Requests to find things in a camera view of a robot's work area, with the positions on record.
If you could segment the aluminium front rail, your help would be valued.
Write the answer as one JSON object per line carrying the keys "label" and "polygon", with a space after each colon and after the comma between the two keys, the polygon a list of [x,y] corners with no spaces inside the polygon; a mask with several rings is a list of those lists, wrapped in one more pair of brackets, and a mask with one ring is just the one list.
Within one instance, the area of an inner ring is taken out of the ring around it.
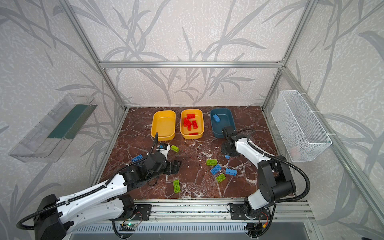
{"label": "aluminium front rail", "polygon": [[[227,204],[243,204],[241,198],[221,199],[170,199],[170,200],[136,200],[135,205],[152,205],[150,219],[152,223],[176,222],[228,222],[231,221]],[[123,202],[113,200],[106,203],[88,206],[85,203],[72,203],[60,209],[61,221],[83,221],[86,225],[98,223],[118,217],[123,212]],[[278,204],[275,222],[313,222],[315,217],[307,202],[291,202]]]}

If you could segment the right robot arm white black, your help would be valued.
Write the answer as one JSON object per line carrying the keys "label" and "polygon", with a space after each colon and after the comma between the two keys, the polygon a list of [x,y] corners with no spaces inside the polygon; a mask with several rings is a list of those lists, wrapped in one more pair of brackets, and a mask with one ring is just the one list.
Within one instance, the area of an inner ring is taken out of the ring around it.
{"label": "right robot arm white black", "polygon": [[[259,189],[244,200],[247,218],[254,219],[263,209],[278,203],[296,202],[308,195],[311,189],[309,177],[284,156],[267,153],[251,141],[251,135],[238,133],[232,126],[224,127],[222,133],[226,139],[222,144],[222,153],[231,157],[242,155],[258,170]],[[297,190],[291,170],[302,175],[306,186],[300,195],[286,198]]]}

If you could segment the right wiring connector bundle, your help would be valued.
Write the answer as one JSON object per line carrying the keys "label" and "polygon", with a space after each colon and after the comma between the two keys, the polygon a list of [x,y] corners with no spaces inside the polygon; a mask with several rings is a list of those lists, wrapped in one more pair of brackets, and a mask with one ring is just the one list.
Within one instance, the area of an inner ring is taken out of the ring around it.
{"label": "right wiring connector bundle", "polygon": [[258,239],[262,235],[264,235],[270,227],[270,223],[266,222],[263,223],[247,223],[246,226],[244,226],[244,229],[246,231],[246,234],[252,238],[252,239]]}

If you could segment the yellow plastic bin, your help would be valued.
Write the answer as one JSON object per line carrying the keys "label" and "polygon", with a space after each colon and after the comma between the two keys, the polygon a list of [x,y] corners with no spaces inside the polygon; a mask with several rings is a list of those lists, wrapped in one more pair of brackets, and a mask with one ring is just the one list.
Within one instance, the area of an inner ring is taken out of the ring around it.
{"label": "yellow plastic bin", "polygon": [[182,111],[180,131],[184,139],[200,139],[205,131],[203,112],[199,109]]}
{"label": "yellow plastic bin", "polygon": [[170,141],[176,133],[176,113],[174,111],[158,111],[153,116],[151,136],[160,142]]}

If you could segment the small green lego near bins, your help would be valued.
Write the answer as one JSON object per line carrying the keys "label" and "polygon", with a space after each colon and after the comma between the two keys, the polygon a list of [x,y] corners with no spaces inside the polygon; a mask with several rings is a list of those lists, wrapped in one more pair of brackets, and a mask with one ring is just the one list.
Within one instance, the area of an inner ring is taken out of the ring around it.
{"label": "small green lego near bins", "polygon": [[175,153],[178,153],[180,151],[180,149],[178,147],[176,147],[175,145],[172,145],[171,146],[171,150]]}

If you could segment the left yellow plastic bin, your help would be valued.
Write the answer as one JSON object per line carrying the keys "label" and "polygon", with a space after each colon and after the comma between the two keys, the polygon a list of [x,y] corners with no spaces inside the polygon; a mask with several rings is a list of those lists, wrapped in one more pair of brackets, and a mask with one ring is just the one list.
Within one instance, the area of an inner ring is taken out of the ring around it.
{"label": "left yellow plastic bin", "polygon": [[174,111],[158,111],[153,116],[151,136],[160,142],[170,141],[176,133],[176,113]]}

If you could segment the clear plastic wall tray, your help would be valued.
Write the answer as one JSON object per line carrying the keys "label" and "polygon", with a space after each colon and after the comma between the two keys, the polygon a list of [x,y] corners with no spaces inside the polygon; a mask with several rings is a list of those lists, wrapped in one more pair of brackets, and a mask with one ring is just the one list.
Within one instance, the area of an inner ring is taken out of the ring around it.
{"label": "clear plastic wall tray", "polygon": [[67,94],[9,156],[23,163],[57,162],[96,108],[94,97]]}

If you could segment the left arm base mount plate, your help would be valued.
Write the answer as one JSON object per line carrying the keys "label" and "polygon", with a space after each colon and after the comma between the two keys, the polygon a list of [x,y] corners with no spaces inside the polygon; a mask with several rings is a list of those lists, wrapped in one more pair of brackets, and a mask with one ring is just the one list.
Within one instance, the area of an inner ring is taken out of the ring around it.
{"label": "left arm base mount plate", "polygon": [[140,204],[137,205],[137,209],[132,216],[128,218],[128,221],[148,221],[150,219],[152,205]]}

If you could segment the green lego front right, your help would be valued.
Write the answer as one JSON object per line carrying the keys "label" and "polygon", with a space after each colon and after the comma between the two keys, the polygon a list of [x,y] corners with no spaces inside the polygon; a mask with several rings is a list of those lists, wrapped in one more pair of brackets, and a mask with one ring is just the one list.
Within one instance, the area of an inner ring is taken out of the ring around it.
{"label": "green lego front right", "polygon": [[224,174],[220,174],[216,177],[216,180],[218,183],[223,182],[226,179],[226,176]]}

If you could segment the dark teal plastic bin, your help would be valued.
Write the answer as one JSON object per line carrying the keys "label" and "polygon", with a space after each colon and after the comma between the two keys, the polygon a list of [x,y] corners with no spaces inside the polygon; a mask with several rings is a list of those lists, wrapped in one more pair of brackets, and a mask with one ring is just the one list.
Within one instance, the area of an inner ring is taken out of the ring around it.
{"label": "dark teal plastic bin", "polygon": [[[213,119],[213,115],[218,115],[221,121],[219,123],[216,123],[215,120]],[[228,108],[213,109],[210,111],[210,117],[211,117],[212,131],[216,138],[218,139],[224,138],[224,135],[222,132],[222,129],[224,127],[232,126],[236,130],[234,117],[230,109]]]}

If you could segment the green lego centre right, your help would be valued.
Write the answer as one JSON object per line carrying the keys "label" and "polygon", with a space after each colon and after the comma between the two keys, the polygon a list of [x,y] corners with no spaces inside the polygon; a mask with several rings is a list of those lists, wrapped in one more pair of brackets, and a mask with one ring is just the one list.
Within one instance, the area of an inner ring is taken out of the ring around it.
{"label": "green lego centre right", "polygon": [[207,166],[216,166],[218,164],[217,159],[208,159],[206,160],[206,165]]}

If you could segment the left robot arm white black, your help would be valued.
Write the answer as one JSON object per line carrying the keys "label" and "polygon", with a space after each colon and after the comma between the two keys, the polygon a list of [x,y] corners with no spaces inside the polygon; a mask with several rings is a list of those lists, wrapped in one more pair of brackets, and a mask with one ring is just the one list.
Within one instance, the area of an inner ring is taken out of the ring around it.
{"label": "left robot arm white black", "polygon": [[167,160],[166,150],[150,153],[121,168],[106,181],[75,194],[57,198],[51,194],[38,210],[16,224],[20,230],[34,231],[37,240],[62,240],[88,224],[103,220],[125,220],[137,213],[129,192],[161,175],[176,175],[182,162]]}

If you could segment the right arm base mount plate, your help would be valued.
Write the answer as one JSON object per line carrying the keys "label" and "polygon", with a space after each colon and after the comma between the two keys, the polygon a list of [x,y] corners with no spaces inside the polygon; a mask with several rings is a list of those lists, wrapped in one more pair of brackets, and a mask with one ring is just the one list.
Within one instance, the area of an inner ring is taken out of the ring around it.
{"label": "right arm base mount plate", "polygon": [[229,203],[227,204],[227,210],[230,212],[231,220],[269,221],[271,218],[271,212],[266,208],[253,210],[245,207],[244,204]]}

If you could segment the middle yellow plastic bin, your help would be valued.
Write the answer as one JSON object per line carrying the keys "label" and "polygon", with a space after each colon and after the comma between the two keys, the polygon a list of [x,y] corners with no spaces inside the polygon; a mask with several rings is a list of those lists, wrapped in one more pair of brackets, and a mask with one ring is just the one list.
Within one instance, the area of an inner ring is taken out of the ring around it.
{"label": "middle yellow plastic bin", "polygon": [[180,131],[184,139],[200,139],[205,131],[203,112],[199,109],[182,111]]}

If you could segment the long green lego front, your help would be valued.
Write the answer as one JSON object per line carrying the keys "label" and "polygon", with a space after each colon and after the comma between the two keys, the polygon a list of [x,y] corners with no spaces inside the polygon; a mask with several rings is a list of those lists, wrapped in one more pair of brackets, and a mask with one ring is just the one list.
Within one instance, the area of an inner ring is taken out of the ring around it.
{"label": "long green lego front", "polygon": [[180,187],[180,181],[179,180],[174,180],[173,181],[173,189],[174,189],[174,193],[175,194],[181,192],[181,187]]}

